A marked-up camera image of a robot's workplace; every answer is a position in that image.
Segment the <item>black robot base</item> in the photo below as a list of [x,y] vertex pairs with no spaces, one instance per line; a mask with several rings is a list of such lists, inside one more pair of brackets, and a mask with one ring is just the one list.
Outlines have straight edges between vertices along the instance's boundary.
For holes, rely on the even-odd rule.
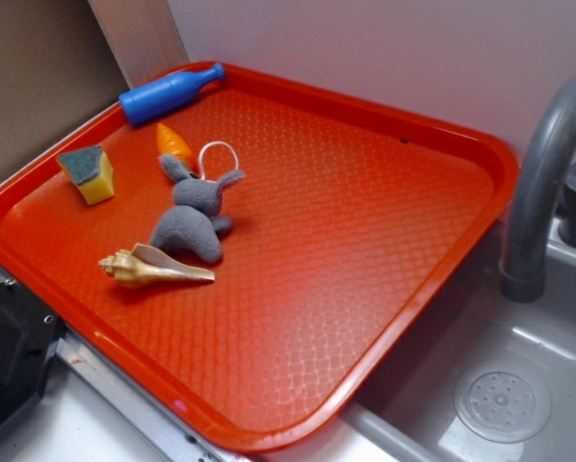
[[0,434],[43,398],[61,318],[22,283],[0,283]]

